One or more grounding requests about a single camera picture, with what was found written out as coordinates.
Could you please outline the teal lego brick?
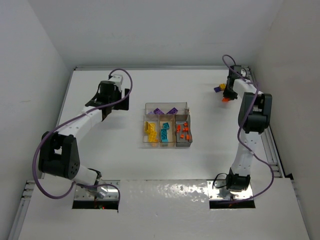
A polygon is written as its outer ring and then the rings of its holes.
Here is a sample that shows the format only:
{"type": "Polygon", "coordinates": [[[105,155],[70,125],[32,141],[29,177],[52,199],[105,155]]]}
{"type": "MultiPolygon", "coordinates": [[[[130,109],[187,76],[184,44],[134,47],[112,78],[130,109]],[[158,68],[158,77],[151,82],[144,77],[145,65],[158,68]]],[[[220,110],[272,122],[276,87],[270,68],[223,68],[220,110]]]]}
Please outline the teal lego brick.
{"type": "Polygon", "coordinates": [[[168,146],[169,145],[169,140],[168,140],[168,130],[166,129],[161,129],[160,130],[160,139],[161,143],[163,146],[168,146]]]}

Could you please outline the teal lego block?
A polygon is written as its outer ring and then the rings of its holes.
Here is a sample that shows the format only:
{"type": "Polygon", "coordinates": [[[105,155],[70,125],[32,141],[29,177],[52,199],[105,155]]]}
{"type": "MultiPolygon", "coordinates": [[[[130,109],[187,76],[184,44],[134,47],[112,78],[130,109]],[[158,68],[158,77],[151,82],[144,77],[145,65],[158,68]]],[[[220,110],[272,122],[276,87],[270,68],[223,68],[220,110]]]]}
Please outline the teal lego block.
{"type": "Polygon", "coordinates": [[[165,130],[169,130],[171,128],[170,124],[168,122],[164,122],[162,124],[162,128],[165,129],[165,130]]]}

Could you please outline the yellow black striped lego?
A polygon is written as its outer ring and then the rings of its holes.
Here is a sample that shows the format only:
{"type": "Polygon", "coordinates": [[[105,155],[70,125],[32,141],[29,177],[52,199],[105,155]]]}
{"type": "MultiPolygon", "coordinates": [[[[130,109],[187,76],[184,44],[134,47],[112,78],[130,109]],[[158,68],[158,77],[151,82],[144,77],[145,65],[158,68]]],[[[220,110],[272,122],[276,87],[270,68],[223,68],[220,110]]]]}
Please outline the yellow black striped lego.
{"type": "Polygon", "coordinates": [[[156,130],[156,124],[152,122],[145,121],[144,122],[144,132],[150,134],[156,130]]]}

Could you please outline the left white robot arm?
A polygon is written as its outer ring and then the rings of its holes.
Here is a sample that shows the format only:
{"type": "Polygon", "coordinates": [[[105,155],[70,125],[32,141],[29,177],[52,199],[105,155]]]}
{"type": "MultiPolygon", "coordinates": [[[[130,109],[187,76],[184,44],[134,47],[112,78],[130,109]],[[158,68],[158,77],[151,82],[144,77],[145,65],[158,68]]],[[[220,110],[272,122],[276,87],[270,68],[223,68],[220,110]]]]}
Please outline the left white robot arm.
{"type": "Polygon", "coordinates": [[[95,185],[99,172],[81,165],[78,143],[113,110],[129,109],[129,98],[112,106],[97,108],[117,102],[127,95],[129,89],[122,90],[122,83],[123,77],[120,75],[102,80],[93,98],[84,105],[81,112],[83,117],[67,123],[46,139],[39,153],[38,169],[41,172],[69,179],[80,185],[95,185]]]}

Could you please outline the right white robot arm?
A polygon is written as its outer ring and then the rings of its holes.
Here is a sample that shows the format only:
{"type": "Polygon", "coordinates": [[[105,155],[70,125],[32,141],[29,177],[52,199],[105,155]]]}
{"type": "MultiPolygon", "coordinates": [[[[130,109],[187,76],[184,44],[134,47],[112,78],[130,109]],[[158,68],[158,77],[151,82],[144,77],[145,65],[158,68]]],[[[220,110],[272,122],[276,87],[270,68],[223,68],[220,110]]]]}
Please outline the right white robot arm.
{"type": "Polygon", "coordinates": [[[273,97],[258,90],[242,75],[242,67],[232,65],[223,91],[225,101],[241,99],[238,113],[238,148],[226,177],[226,189],[247,190],[251,181],[251,163],[259,136],[270,125],[273,97]]]}

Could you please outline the yellow lego brick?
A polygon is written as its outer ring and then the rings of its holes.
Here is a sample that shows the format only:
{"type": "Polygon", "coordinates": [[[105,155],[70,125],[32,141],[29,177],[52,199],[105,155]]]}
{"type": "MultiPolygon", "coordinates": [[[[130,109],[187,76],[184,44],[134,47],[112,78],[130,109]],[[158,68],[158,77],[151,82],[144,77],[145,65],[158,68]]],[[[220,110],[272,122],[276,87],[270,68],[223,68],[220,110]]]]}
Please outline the yellow lego brick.
{"type": "Polygon", "coordinates": [[[224,90],[225,87],[226,87],[226,85],[225,85],[225,84],[220,84],[219,87],[220,87],[222,90],[224,90]]]}

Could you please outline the orange-yellow lego brick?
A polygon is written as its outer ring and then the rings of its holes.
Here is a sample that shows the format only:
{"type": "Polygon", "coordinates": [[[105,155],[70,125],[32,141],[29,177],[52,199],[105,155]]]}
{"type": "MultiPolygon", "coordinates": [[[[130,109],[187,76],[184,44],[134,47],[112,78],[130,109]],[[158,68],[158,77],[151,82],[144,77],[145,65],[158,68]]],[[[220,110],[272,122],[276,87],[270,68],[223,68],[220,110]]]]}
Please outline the orange-yellow lego brick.
{"type": "Polygon", "coordinates": [[[158,142],[158,132],[157,131],[151,131],[149,134],[148,134],[148,142],[150,143],[156,143],[158,142]]]}

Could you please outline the dark purple lego brick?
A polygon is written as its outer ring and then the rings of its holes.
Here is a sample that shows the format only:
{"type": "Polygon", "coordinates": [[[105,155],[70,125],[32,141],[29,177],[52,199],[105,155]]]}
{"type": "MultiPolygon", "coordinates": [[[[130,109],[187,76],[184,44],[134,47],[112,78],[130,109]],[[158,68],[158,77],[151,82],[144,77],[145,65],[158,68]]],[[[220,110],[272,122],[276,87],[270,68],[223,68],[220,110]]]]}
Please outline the dark purple lego brick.
{"type": "Polygon", "coordinates": [[[159,108],[156,108],[154,111],[153,111],[153,113],[155,114],[155,115],[164,115],[165,113],[162,111],[162,110],[160,110],[159,108]]]}

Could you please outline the orange funnel lego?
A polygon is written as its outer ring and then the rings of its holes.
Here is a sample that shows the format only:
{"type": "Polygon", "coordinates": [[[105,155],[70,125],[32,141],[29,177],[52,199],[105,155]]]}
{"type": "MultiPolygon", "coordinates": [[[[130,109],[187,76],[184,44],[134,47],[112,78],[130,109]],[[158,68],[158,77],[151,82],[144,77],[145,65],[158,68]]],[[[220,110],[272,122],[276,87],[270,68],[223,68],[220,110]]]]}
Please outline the orange funnel lego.
{"type": "Polygon", "coordinates": [[[226,97],[224,97],[223,99],[222,99],[222,102],[229,102],[230,101],[230,99],[229,98],[226,98],[226,97]]]}

